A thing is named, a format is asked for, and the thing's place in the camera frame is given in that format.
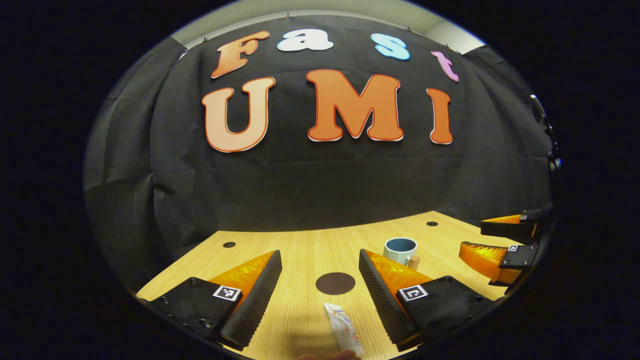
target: orange letter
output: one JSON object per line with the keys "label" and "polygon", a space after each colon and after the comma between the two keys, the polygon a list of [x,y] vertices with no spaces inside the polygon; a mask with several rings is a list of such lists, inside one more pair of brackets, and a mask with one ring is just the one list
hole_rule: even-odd
{"label": "orange letter", "polygon": [[309,130],[311,140],[325,142],[342,138],[342,129],[335,124],[335,109],[353,138],[360,137],[373,112],[373,124],[367,130],[369,138],[402,140],[397,114],[396,92],[400,88],[397,79],[373,75],[360,95],[337,70],[313,70],[307,73],[307,80],[316,85],[316,126]]}
{"label": "orange letter", "polygon": [[240,54],[253,54],[258,48],[258,42],[254,39],[264,40],[268,37],[268,31],[260,31],[259,33],[255,33],[230,42],[227,45],[222,45],[218,49],[218,52],[220,53],[218,68],[211,74],[211,78],[219,78],[220,76],[228,74],[233,70],[240,69],[247,62],[247,59],[240,59]]}
{"label": "orange letter", "polygon": [[233,96],[234,89],[223,88],[205,95],[202,104],[205,106],[204,128],[209,144],[221,152],[245,151],[256,146],[267,133],[267,90],[275,83],[274,78],[260,78],[242,86],[242,91],[249,93],[249,124],[240,133],[232,133],[227,127],[227,101]]}
{"label": "orange letter", "polygon": [[453,141],[453,135],[449,132],[449,101],[451,98],[438,89],[427,89],[427,94],[433,101],[431,141],[449,145]]}

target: white mug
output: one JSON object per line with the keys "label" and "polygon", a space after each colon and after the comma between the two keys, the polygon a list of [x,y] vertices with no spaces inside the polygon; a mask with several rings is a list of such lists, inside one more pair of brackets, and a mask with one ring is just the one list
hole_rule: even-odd
{"label": "white mug", "polygon": [[384,257],[396,263],[409,266],[409,260],[415,255],[418,243],[409,238],[392,238],[385,243]]}

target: wooden peg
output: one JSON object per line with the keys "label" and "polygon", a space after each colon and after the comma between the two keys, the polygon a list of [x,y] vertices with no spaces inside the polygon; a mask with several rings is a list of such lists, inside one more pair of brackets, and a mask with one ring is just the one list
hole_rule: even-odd
{"label": "wooden peg", "polygon": [[413,270],[418,270],[418,264],[420,263],[420,256],[418,255],[413,255],[410,259],[409,259],[409,268],[413,269]]}

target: hand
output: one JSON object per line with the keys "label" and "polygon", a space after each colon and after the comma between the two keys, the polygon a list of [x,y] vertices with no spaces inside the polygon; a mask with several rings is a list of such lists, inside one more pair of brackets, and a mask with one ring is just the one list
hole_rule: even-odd
{"label": "hand", "polygon": [[[313,356],[310,354],[304,354],[301,357],[297,358],[297,360],[320,360],[317,356]],[[362,360],[360,357],[356,356],[356,353],[351,350],[341,351],[334,356],[329,357],[327,360]]]}

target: table surface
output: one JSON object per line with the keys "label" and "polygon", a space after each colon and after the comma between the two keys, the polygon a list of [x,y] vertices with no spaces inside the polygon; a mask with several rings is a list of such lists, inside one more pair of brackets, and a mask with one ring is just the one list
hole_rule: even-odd
{"label": "table surface", "polygon": [[[427,222],[437,222],[428,226]],[[246,233],[218,231],[178,259],[137,294],[154,300],[188,277],[211,279],[241,263],[280,250],[282,273],[251,343],[238,352],[252,359],[295,360],[309,353],[320,359],[340,351],[324,303],[342,306],[356,327],[365,354],[363,360],[387,360],[398,352],[385,332],[367,286],[358,270],[360,249],[383,253],[388,239],[406,237],[418,243],[418,271],[432,279],[450,275],[485,297],[495,300],[506,288],[489,285],[489,278],[458,257],[460,243],[521,245],[506,238],[480,235],[480,228],[429,211],[372,224],[310,231]],[[236,246],[225,248],[232,241]],[[316,289],[318,277],[330,272],[351,275],[355,287],[342,295]]]}

